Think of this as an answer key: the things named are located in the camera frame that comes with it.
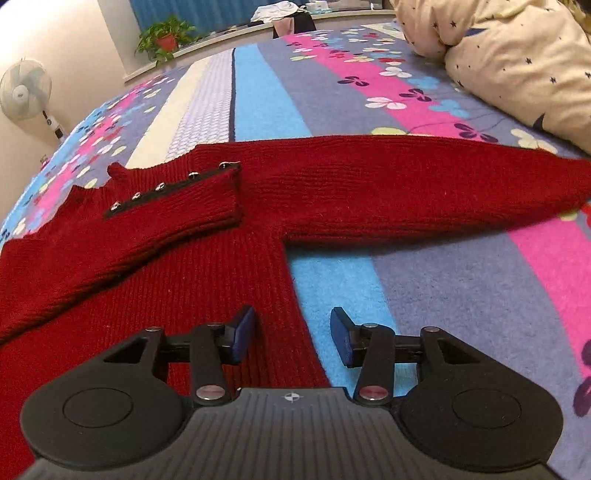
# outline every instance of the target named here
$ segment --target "floral blanket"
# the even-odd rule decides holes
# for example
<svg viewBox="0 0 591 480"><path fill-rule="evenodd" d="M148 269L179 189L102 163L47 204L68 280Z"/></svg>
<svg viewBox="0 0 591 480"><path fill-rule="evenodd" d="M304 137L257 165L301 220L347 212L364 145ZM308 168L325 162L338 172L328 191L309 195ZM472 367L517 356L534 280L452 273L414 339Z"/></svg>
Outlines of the floral blanket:
<svg viewBox="0 0 591 480"><path fill-rule="evenodd" d="M470 96L441 65L415 56L395 24L322 30L171 69L97 108L28 186L0 245L50 221L72 185L104 185L114 161L149 167L198 143L334 134L438 135L582 156ZM587 205L516 231L379 252L290 251L332 384L351 389L358 375L330 340L333 306L404 335L441 326L558 399L564 431L550 465L567 479L589 480L590 213ZM416 378L399 367L403 394Z"/></svg>

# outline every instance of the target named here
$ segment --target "gray ribbed panel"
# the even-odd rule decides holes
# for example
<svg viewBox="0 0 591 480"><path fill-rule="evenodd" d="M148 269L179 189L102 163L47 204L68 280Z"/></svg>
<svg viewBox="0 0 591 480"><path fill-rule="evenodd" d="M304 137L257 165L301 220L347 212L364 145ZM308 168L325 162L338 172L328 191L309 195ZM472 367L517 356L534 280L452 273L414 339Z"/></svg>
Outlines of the gray ribbed panel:
<svg viewBox="0 0 591 480"><path fill-rule="evenodd" d="M300 395L290 402L285 396ZM552 480L544 466L463 472L432 460L390 414L350 402L341 388L245 388L223 407L198 410L178 439L143 462L72 472L40 460L22 480Z"/></svg>

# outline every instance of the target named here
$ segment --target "cream stripe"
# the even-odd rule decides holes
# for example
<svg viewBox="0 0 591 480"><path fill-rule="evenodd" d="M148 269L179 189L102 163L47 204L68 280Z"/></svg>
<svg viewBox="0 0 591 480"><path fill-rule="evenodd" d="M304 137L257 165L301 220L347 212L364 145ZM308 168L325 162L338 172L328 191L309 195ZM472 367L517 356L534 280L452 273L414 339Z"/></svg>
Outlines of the cream stripe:
<svg viewBox="0 0 591 480"><path fill-rule="evenodd" d="M178 81L160 113L139 141L126 168L149 168L166 162L166 154L210 57L199 60Z"/></svg>
<svg viewBox="0 0 591 480"><path fill-rule="evenodd" d="M382 24L371 24L371 25L362 25L365 28L371 28L372 30L377 30L380 33L383 33L385 35L388 35L390 37L394 37L397 38L399 40L404 40L404 34L398 30L389 30L387 28L384 28Z"/></svg>

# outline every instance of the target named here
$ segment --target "white cloth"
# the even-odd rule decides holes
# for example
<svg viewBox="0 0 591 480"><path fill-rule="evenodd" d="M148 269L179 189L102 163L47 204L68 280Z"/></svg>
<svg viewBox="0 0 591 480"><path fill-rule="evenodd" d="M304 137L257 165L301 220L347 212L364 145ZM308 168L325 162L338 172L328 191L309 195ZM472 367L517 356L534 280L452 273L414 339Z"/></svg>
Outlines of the white cloth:
<svg viewBox="0 0 591 480"><path fill-rule="evenodd" d="M251 22L262 20L263 23L270 23L273 20L279 20L288 15L294 14L298 9L299 7L295 3L288 2L287 0L273 5L263 5L256 9L255 14L251 18Z"/></svg>

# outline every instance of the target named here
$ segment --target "potted plant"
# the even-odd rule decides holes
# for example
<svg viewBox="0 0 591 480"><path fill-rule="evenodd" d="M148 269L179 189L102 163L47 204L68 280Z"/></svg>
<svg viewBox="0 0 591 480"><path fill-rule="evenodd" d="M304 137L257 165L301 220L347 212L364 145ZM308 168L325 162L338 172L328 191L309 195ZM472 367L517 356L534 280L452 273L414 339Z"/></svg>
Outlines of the potted plant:
<svg viewBox="0 0 591 480"><path fill-rule="evenodd" d="M172 60L173 53L179 46L186 45L201 38L201 35L190 35L195 27L186 20L179 20L171 15L164 22L157 22L143 31L139 36L139 44L136 52L145 51L151 59L156 60L156 65Z"/></svg>

